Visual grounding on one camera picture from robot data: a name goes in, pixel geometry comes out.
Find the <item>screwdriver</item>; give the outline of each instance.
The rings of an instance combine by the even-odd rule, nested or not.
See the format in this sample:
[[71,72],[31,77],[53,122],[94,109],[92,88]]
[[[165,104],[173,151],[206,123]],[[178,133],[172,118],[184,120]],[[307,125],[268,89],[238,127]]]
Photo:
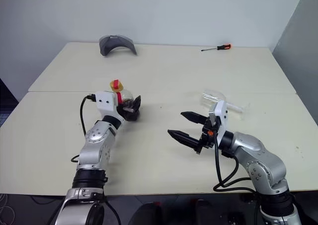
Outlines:
[[225,44],[225,45],[221,45],[221,46],[217,46],[211,49],[206,49],[206,50],[201,50],[201,51],[207,51],[207,50],[229,50],[232,47],[231,44]]

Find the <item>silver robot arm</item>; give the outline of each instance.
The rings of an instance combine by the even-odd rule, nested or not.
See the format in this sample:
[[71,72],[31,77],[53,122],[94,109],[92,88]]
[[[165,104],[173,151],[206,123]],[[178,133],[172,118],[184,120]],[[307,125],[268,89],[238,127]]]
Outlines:
[[102,120],[97,121],[85,135],[73,186],[67,191],[55,225],[101,225],[104,220],[103,188],[108,179],[106,172],[110,151],[117,130],[125,123],[123,116],[129,115],[129,118],[132,114],[123,113],[122,116],[118,113],[116,93],[99,91],[94,101]]
[[181,114],[191,122],[203,125],[200,140],[181,131],[168,130],[168,133],[180,143],[193,148],[198,154],[202,147],[210,148],[217,143],[222,155],[236,158],[247,171],[256,189],[264,224],[301,225],[285,179],[286,167],[283,161],[269,152],[256,137],[226,131],[226,102],[216,103],[210,109],[208,117],[194,112]]

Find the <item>orange screwdriver handle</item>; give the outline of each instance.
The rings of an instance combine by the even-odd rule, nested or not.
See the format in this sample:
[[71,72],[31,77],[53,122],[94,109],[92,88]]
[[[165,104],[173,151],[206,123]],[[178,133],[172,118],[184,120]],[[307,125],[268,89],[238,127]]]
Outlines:
[[231,47],[231,44],[221,45],[217,47],[217,50],[229,50]]

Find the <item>table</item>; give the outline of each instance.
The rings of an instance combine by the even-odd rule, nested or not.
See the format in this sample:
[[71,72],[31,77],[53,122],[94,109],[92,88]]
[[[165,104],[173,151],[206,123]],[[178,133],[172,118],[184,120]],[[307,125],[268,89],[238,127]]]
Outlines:
[[[87,92],[29,92],[0,128],[0,193],[65,195],[76,164],[70,158],[84,145],[79,107]],[[201,90],[142,93],[138,122],[127,123],[111,152],[108,195],[209,193],[217,183],[214,150],[201,155],[172,139],[167,129],[198,138],[201,126],[181,111],[207,114]],[[229,93],[230,102],[246,107],[229,111],[229,131],[258,137],[287,167],[291,190],[318,188],[318,128],[294,93]],[[95,103],[83,110],[86,128],[100,119]],[[222,174],[234,161],[220,160]],[[236,177],[246,177],[240,167]],[[241,185],[252,187],[246,181]]]
[[136,45],[101,56],[98,43],[68,43],[29,91],[108,90],[119,78],[134,93],[204,88],[228,93],[295,93],[267,48],[201,52],[199,46]]

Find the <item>clear plastic bottle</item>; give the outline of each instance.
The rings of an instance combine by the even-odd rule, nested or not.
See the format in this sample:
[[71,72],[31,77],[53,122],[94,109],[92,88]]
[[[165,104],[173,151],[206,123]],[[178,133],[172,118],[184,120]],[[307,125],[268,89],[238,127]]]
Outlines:
[[124,89],[124,86],[118,79],[110,82],[110,87],[117,93],[118,104],[123,104],[123,106],[127,108],[131,107],[134,102],[134,97],[130,91]]

